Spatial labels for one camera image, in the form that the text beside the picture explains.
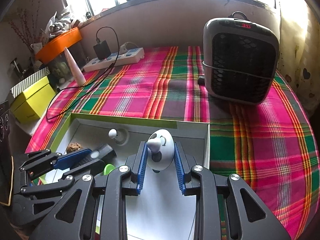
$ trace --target orange box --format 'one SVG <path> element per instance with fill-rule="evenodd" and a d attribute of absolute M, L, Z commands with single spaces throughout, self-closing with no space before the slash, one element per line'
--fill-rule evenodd
<path fill-rule="evenodd" d="M 43 64 L 46 65 L 59 54 L 61 54 L 64 51 L 65 47 L 69 48 L 80 40 L 82 40 L 82 36 L 78 27 L 73 28 L 46 44 L 36 54 L 36 60 L 40 60 Z"/>

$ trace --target cooler grille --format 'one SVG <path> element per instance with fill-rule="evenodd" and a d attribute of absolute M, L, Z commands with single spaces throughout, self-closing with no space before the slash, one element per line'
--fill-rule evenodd
<path fill-rule="evenodd" d="M 3 118 L 0 118 L 0 142 L 4 139 L 4 122 Z"/>
<path fill-rule="evenodd" d="M 5 126 L 5 129 L 6 129 L 6 130 L 9 129 L 9 116 L 8 116 L 8 114 L 5 115 L 5 118 L 4 118 L 4 126 Z"/>
<path fill-rule="evenodd" d="M 273 79 L 275 48 L 265 41 L 219 33 L 212 41 L 212 91 L 219 96 L 261 102 Z"/>

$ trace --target charging cable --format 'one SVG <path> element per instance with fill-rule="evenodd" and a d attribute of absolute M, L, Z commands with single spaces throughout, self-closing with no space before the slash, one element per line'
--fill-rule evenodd
<path fill-rule="evenodd" d="M 117 35 L 116 31 L 115 31 L 112 27 L 104 26 L 104 27 L 101 27 L 100 29 L 98 29 L 98 31 L 101 30 L 101 29 L 103 29 L 103 28 L 110 28 L 111 30 L 113 30 L 113 32 L 114 32 L 115 35 L 116 35 L 117 45 L 118 45 L 118 54 L 117 54 L 117 56 L 116 56 L 116 60 L 115 60 L 114 63 L 112 63 L 108 68 L 106 68 L 106 70 L 105 70 L 100 76 L 98 76 L 94 81 L 92 81 L 92 82 L 90 82 L 90 83 L 88 83 L 88 84 L 86 84 L 86 85 L 83 85 L 83 86 L 67 87 L 67 88 L 61 89 L 61 91 L 63 91 L 63 90 L 72 89 L 72 88 L 85 88 L 85 87 L 91 86 L 93 83 L 95 83 L 96 81 L 98 81 L 98 80 L 101 78 L 101 80 L 99 80 L 99 82 L 98 82 L 97 84 L 95 84 L 94 86 L 92 86 L 84 95 L 82 95 L 82 96 L 79 97 L 76 101 L 74 101 L 66 110 L 64 110 L 63 112 L 61 112 L 61 113 L 59 113 L 59 114 L 57 114 L 57 115 L 55 115 L 55 116 L 53 116 L 53 117 L 48 117 L 49 107 L 51 106 L 52 101 L 53 101 L 53 100 L 56 98 L 56 96 L 59 95 L 60 93 L 56 94 L 56 95 L 51 99 L 50 104 L 49 104 L 49 106 L 48 106 L 48 108 L 47 108 L 47 111 L 46 111 L 46 113 L 45 113 L 45 118 L 46 118 L 46 120 L 47 120 L 48 122 L 49 122 L 50 120 L 52 120 L 52 119 L 60 116 L 60 115 L 65 114 L 66 112 L 68 112 L 68 111 L 69 111 L 72 107 L 74 107 L 82 98 L 84 98 L 85 96 L 87 96 L 88 94 L 90 94 L 93 90 L 95 90 L 97 87 L 99 87 L 99 86 L 101 85 L 101 83 L 102 83 L 103 81 L 105 81 L 105 79 L 107 78 L 107 76 L 111 73 L 112 68 L 115 66 L 115 64 L 116 64 L 116 62 L 117 62 L 117 60 L 118 60 L 119 54 L 120 54 L 119 39 L 118 39 L 118 35 Z M 98 38 L 98 31 L 97 31 L 97 33 L 96 33 L 96 40 L 97 40 L 97 42 L 98 42 L 98 41 L 100 42 L 100 40 L 99 40 L 99 38 Z"/>

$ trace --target white ceramic figure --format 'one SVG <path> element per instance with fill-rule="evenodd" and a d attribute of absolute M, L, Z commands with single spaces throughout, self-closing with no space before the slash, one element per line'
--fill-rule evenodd
<path fill-rule="evenodd" d="M 147 141 L 147 146 L 147 164 L 154 172 L 158 173 L 170 166 L 174 158 L 174 142 L 167 130 L 154 132 Z"/>

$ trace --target white plastic ball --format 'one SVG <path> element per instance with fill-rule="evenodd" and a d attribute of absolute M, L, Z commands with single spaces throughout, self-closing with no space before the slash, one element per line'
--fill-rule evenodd
<path fill-rule="evenodd" d="M 65 83 L 65 81 L 66 81 L 66 80 L 65 80 L 64 78 L 60 78 L 60 79 L 59 79 L 59 84 L 62 85 L 62 84 Z"/>
<path fill-rule="evenodd" d="M 116 129 L 111 129 L 110 132 L 109 132 L 109 137 L 110 137 L 111 139 L 114 139 L 116 136 L 117 136 L 117 131 L 116 131 Z"/>

